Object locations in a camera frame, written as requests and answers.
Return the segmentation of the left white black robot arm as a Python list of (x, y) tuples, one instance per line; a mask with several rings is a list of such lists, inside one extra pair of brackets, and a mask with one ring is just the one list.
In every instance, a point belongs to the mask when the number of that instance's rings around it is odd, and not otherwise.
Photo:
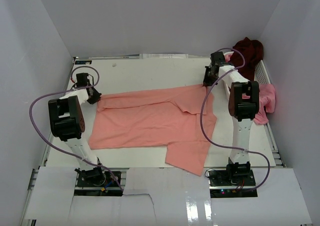
[(93, 87), (69, 92), (65, 96), (48, 102), (50, 128), (53, 135), (65, 142), (72, 153), (78, 155), (78, 172), (81, 179), (95, 186), (106, 181), (100, 160), (83, 137), (86, 129), (81, 105), (97, 103), (101, 94)]

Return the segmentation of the salmon pink t shirt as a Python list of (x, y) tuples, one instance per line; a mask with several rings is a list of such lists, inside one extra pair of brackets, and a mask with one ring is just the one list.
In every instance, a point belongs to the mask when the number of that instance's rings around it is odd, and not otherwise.
[(165, 163), (200, 176), (217, 117), (202, 85), (102, 95), (92, 150), (166, 146)]

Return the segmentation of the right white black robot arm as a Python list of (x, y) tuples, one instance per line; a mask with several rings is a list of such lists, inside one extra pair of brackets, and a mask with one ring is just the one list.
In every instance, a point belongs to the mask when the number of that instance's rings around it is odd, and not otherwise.
[(228, 64), (205, 67), (203, 86), (217, 85), (222, 80), (229, 88), (228, 111), (232, 117), (232, 146), (214, 144), (231, 149), (225, 170), (226, 181), (236, 186), (248, 178), (251, 172), (249, 159), (250, 130), (259, 111), (259, 84), (243, 77), (234, 66)]

